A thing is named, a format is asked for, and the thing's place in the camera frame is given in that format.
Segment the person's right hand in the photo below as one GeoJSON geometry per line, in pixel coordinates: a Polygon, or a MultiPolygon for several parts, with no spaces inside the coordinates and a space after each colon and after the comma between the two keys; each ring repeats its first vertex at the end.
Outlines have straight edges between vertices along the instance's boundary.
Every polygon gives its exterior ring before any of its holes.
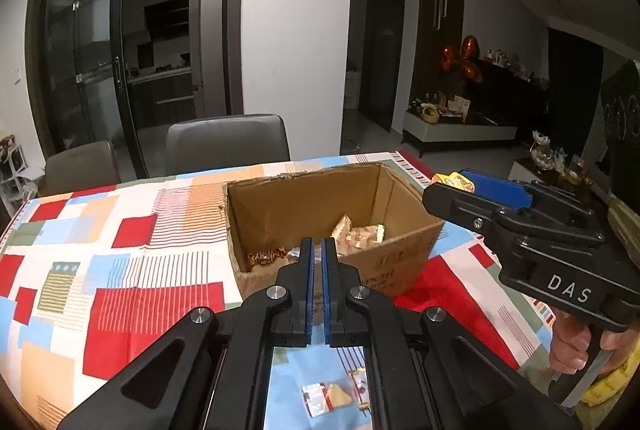
{"type": "MultiPolygon", "coordinates": [[[[582,370],[588,361],[591,341],[590,329],[582,325],[573,315],[552,308],[555,321],[552,327],[549,362],[551,368],[561,374],[574,375],[582,370]]],[[[602,332],[600,348],[611,351],[608,362],[603,366],[603,375],[622,366],[634,350],[639,340],[639,320],[636,318],[626,332],[602,332]]]]}

